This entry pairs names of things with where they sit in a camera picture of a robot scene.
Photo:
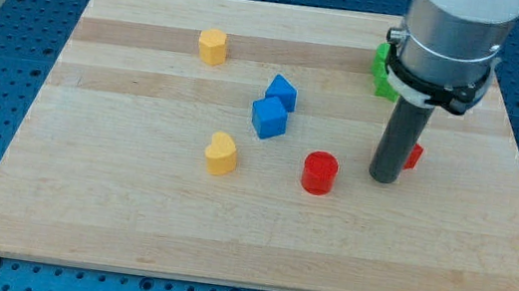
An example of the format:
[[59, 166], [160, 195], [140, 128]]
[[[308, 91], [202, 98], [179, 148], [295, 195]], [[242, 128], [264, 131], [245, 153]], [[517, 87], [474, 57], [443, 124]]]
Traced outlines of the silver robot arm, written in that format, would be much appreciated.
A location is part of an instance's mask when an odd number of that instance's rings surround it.
[[464, 115], [493, 81], [519, 0], [411, 0], [387, 31], [390, 87], [419, 108]]

